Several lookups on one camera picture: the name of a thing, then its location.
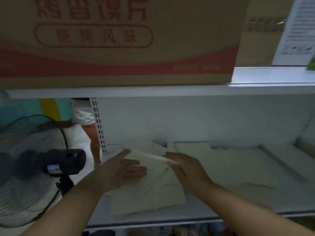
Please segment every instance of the rounded rectangle outline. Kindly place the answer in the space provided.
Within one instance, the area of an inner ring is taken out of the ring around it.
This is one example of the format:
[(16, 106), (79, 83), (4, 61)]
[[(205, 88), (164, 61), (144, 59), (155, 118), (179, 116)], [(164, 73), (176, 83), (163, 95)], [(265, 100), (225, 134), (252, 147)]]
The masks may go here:
[[(143, 27), (147, 28), (151, 33), (151, 42), (146, 46), (48, 46), (41, 42), (41, 40), (37, 36), (37, 29), (42, 25), (51, 25), (51, 26), (123, 26), (123, 27)], [(40, 43), (42, 46), (45, 46), (47, 48), (126, 48), (126, 49), (137, 49), (137, 48), (147, 48), (149, 47), (153, 42), (153, 32), (152, 30), (145, 25), (134, 25), (134, 24), (84, 24), (84, 23), (39, 23), (34, 28), (34, 35), (36, 37), (36, 40), (38, 43)]]

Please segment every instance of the yellow stripe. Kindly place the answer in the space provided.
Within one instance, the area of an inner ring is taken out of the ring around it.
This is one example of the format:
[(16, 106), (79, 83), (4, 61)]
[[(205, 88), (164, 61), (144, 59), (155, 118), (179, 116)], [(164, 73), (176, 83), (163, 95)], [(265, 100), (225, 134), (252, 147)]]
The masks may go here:
[(42, 98), (39, 100), (44, 115), (51, 117), (55, 121), (61, 121), (58, 106), (54, 98)]

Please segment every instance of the left hand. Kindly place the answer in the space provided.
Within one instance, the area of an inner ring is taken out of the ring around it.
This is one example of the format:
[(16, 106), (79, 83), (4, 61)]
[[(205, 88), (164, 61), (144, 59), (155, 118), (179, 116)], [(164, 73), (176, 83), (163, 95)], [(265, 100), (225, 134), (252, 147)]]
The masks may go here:
[(137, 183), (147, 175), (147, 168), (139, 166), (138, 160), (124, 159), (129, 153), (130, 150), (120, 152), (91, 173), (102, 193)]

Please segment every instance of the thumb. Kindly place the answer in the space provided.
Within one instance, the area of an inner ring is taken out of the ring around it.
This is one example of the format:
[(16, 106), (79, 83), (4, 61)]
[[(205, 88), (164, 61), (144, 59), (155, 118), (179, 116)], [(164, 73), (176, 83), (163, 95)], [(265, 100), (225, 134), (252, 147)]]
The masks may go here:
[(184, 185), (185, 181), (186, 181), (186, 176), (185, 176), (182, 168), (179, 165), (177, 165), (177, 164), (175, 164), (173, 162), (168, 162), (168, 165), (174, 171), (174, 173), (177, 176), (177, 178), (178, 178), (179, 182), (181, 183), (181, 185)]

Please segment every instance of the hand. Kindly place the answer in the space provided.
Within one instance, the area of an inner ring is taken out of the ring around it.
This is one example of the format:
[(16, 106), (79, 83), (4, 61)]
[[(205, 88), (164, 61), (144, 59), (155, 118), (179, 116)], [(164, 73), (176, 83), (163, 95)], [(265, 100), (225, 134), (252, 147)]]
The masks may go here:
[(125, 184), (137, 183), (147, 175), (147, 168), (139, 166), (138, 160), (124, 159), (129, 153), (130, 150), (122, 151), (91, 173), (102, 194)]
[(173, 169), (179, 182), (188, 193), (197, 196), (202, 187), (214, 184), (196, 158), (174, 152), (167, 152), (166, 157), (177, 163), (168, 162), (168, 165)]

